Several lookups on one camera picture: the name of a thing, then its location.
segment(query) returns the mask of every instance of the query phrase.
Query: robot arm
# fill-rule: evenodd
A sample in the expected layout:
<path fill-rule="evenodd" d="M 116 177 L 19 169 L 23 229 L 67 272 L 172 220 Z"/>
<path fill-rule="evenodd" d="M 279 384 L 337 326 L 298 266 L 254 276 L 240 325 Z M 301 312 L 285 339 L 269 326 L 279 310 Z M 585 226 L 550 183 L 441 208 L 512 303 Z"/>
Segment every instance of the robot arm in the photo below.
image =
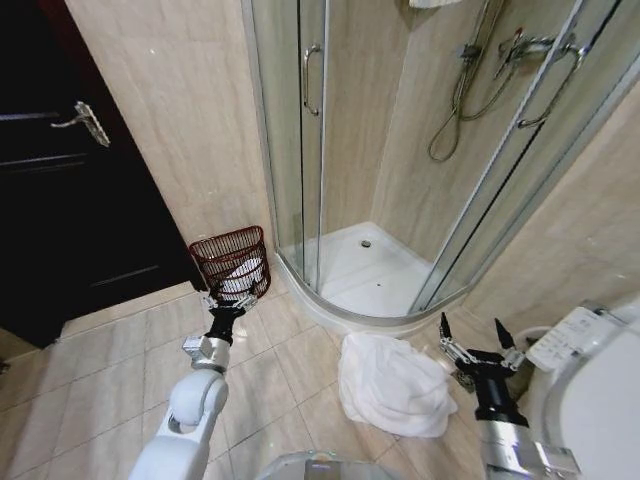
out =
<path fill-rule="evenodd" d="M 475 386 L 478 398 L 475 416 L 481 425 L 487 478 L 576 478 L 580 469 L 571 450 L 531 439 L 527 419 L 518 411 L 506 383 L 518 371 L 525 355 L 516 349 L 500 321 L 495 322 L 504 355 L 465 349 L 453 339 L 444 313 L 440 322 L 440 348 Z"/>
<path fill-rule="evenodd" d="M 224 374 L 233 323 L 257 299 L 248 295 L 237 302 L 207 300 L 214 316 L 211 330 L 201 337 L 187 337 L 182 346 L 195 371 L 173 388 L 162 424 L 138 457 L 129 480 L 201 480 L 204 475 L 209 439 L 229 394 Z"/>

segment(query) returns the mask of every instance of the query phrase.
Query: dark wooden door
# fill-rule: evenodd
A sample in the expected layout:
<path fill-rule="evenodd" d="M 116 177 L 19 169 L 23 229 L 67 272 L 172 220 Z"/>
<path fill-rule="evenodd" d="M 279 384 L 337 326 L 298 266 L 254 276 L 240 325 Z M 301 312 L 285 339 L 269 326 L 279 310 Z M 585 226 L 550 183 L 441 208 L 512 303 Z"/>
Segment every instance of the dark wooden door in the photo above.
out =
<path fill-rule="evenodd" d="M 201 279 L 63 0 L 0 2 L 0 326 L 43 347 L 63 323 Z M 85 123 L 53 128 L 89 105 Z"/>

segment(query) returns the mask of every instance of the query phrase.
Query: beige tiled floor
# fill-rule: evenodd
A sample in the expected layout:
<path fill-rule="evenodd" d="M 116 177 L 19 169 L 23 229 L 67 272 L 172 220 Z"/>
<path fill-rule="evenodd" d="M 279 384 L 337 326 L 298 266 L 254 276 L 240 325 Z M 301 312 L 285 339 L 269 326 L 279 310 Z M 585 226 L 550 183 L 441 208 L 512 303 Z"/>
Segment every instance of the beige tiled floor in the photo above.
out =
<path fill-rule="evenodd" d="M 190 372 L 182 340 L 201 332 L 207 316 L 198 295 L 187 295 L 16 360 L 0 377 L 0 477 L 126 479 L 171 388 Z M 450 319 L 465 344 L 495 343 L 464 310 Z M 337 386 L 341 337 L 306 318 L 277 274 L 234 333 L 230 396 L 206 480 L 251 479 L 279 455 L 308 449 L 375 461 L 407 480 L 481 478 L 473 399 L 454 383 L 460 411 L 440 439 L 394 437 L 348 420 Z M 435 325 L 410 341 L 439 355 Z"/>

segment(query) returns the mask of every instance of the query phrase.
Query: shower hose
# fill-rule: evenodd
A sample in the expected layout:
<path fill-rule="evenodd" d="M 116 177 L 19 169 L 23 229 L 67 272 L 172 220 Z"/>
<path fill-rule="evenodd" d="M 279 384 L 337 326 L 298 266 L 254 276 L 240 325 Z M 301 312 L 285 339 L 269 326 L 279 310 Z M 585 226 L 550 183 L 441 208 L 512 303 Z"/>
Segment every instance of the shower hose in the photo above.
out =
<path fill-rule="evenodd" d="M 489 109 L 496 103 L 500 95 L 505 91 L 509 82 L 513 78 L 513 75 L 516 71 L 514 66 L 509 68 L 506 78 L 493 94 L 493 96 L 489 99 L 487 104 L 478 110 L 476 113 L 471 115 L 465 115 L 464 113 L 464 103 L 467 97 L 467 93 L 469 92 L 469 88 L 472 85 L 472 79 L 475 74 L 475 70 L 477 69 L 478 62 L 465 62 L 462 70 L 460 71 L 460 75 L 458 76 L 458 80 L 456 81 L 456 85 L 453 89 L 453 94 L 451 95 L 451 114 L 444 121 L 442 126 L 435 133 L 431 142 L 429 142 L 429 147 L 427 149 L 429 153 L 429 157 L 436 163 L 442 163 L 449 160 L 456 149 L 458 148 L 458 144 L 460 143 L 460 124 L 461 122 L 469 122 L 471 120 L 476 120 L 482 117 L 485 113 L 489 111 Z M 435 152 L 435 144 L 438 142 L 438 139 L 442 136 L 442 134 L 447 129 L 447 126 L 450 122 L 453 122 L 453 141 L 449 146 L 449 150 L 442 156 L 438 156 Z"/>

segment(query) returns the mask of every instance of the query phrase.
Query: door handle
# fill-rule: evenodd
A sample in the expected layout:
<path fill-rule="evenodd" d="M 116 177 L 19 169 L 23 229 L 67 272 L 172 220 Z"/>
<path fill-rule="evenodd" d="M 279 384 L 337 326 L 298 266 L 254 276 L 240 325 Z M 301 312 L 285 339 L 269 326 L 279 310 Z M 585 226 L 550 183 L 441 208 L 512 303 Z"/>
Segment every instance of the door handle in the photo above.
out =
<path fill-rule="evenodd" d="M 560 84 L 560 87 L 549 102 L 549 105 L 547 105 L 547 108 L 545 108 L 544 112 L 542 112 L 542 114 L 538 118 L 534 118 L 533 120 L 518 120 L 518 128 L 537 127 L 538 125 L 541 125 L 545 122 L 549 115 L 551 115 L 551 112 L 553 112 L 553 109 L 557 105 L 558 101 L 560 101 L 562 94 L 566 91 L 569 83 L 571 83 L 571 80 L 573 80 L 574 75 L 584 63 L 584 59 L 588 53 L 588 49 L 578 48 L 573 44 L 567 45 L 566 47 L 564 47 L 564 49 L 566 53 L 571 53 L 573 55 L 573 65 L 571 66 L 571 70 L 569 70 L 567 76 L 564 77 L 564 80 Z"/>
<path fill-rule="evenodd" d="M 304 61 L 302 62 L 302 103 L 314 117 L 320 114 L 320 110 L 309 105 L 309 58 L 316 52 L 321 52 L 322 47 L 314 43 L 304 51 Z"/>
<path fill-rule="evenodd" d="M 102 128 L 102 125 L 100 125 L 100 122 L 93 113 L 91 107 L 84 102 L 77 102 L 75 109 L 78 114 L 74 118 L 72 118 L 68 122 L 51 123 L 51 127 L 67 128 L 77 123 L 84 123 L 85 127 L 87 127 L 87 130 L 89 130 L 89 133 L 94 138 L 94 140 L 103 147 L 108 147 L 111 144 L 111 140 L 109 140 L 108 135 Z"/>

